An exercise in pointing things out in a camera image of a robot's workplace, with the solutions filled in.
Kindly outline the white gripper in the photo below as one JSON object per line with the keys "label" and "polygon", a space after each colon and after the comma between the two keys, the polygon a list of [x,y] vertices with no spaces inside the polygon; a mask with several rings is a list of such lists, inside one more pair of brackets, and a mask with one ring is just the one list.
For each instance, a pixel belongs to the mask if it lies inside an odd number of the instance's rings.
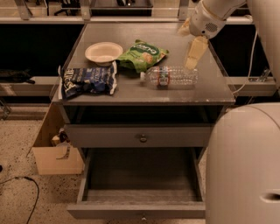
{"label": "white gripper", "polygon": [[214,38],[225,26],[225,21],[210,13],[203,2],[199,2],[190,18],[178,29],[179,36],[188,36],[190,33],[194,38],[185,57],[185,68],[193,70],[208,48],[208,39]]}

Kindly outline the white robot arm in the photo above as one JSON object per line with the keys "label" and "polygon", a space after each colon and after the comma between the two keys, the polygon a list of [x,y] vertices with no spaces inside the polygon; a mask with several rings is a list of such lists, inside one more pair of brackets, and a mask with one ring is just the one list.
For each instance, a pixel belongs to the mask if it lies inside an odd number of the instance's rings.
{"label": "white robot arm", "polygon": [[[179,29],[215,37],[246,4],[269,68],[280,76],[280,0],[200,0]],[[213,127],[206,156],[206,224],[280,224],[280,104],[234,108]]]}

